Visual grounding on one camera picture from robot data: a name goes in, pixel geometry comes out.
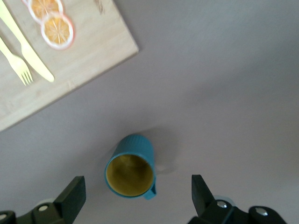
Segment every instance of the knife blade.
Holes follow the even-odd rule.
[[[26,61],[32,66],[34,70],[37,71],[43,78],[48,80],[49,82],[54,81],[54,76],[47,69],[44,63],[41,61],[39,56],[30,46],[23,33],[20,31],[18,25],[15,23],[13,17],[11,16],[8,8],[4,4],[3,0],[0,0],[0,18],[4,21],[4,23],[8,26],[8,28],[13,32],[15,37],[21,44],[21,51],[26,59]]]

